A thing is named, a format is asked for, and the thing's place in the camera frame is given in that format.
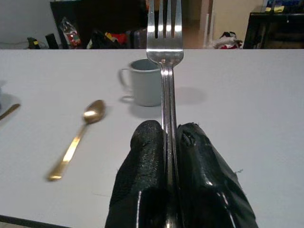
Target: spoon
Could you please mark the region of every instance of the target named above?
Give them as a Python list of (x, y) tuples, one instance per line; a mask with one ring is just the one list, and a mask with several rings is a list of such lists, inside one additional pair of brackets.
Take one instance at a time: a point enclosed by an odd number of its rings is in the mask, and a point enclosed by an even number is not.
[(100, 121), (105, 114), (105, 103), (102, 100), (97, 100), (91, 103), (85, 110), (83, 115), (83, 120), (85, 124), (82, 126), (80, 131), (78, 132), (78, 135), (74, 138), (74, 140), (71, 142), (68, 150), (66, 151), (66, 154), (63, 156), (63, 158), (59, 161), (59, 163), (53, 168), (51, 173), (48, 175), (47, 179), (49, 181), (56, 181), (62, 178), (63, 172), (67, 168), (67, 165), (71, 161), (74, 152), (84, 135), (86, 131), (86, 127), (89, 124), (96, 123)]

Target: black furniture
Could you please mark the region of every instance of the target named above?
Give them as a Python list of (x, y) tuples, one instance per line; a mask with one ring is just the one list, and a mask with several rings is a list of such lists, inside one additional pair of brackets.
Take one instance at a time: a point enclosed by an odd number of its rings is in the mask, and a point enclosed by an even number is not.
[(285, 7), (281, 13), (264, 12), (265, 7), (250, 13), (244, 49), (304, 48), (304, 11)]
[(76, 27), (85, 48), (92, 32), (125, 33), (147, 26), (144, 0), (78, 0), (50, 3), (63, 48), (68, 48), (59, 25), (63, 17)]

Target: mug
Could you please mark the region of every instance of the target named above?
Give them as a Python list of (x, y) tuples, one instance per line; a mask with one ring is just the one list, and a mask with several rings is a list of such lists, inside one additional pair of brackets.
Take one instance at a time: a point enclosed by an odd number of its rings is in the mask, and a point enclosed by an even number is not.
[[(131, 85), (126, 83), (125, 70), (129, 71)], [(133, 94), (137, 105), (152, 107), (161, 104), (161, 71), (147, 58), (130, 63), (128, 69), (121, 69), (119, 79), (124, 89)]]

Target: red object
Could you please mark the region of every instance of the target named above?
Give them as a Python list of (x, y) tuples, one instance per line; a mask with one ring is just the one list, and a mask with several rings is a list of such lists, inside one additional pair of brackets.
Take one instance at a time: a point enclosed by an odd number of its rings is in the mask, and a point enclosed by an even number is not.
[(127, 36), (123, 34), (113, 34), (110, 33), (112, 37), (115, 37), (120, 44), (125, 44), (127, 42)]

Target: fork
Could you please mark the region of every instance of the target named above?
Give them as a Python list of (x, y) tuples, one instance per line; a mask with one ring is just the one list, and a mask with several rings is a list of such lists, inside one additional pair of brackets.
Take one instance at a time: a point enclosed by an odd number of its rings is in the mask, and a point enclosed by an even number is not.
[(166, 187), (171, 194), (167, 208), (166, 227), (177, 228), (178, 214), (178, 173), (176, 162), (176, 111), (173, 68), (183, 57), (181, 0), (176, 0), (175, 20), (171, 19), (171, 0), (167, 5), (166, 26), (163, 23), (163, 0), (160, 0), (158, 25), (154, 21), (154, 0), (149, 2), (147, 28), (147, 58), (156, 63), (161, 69), (161, 124), (164, 130), (164, 154)]

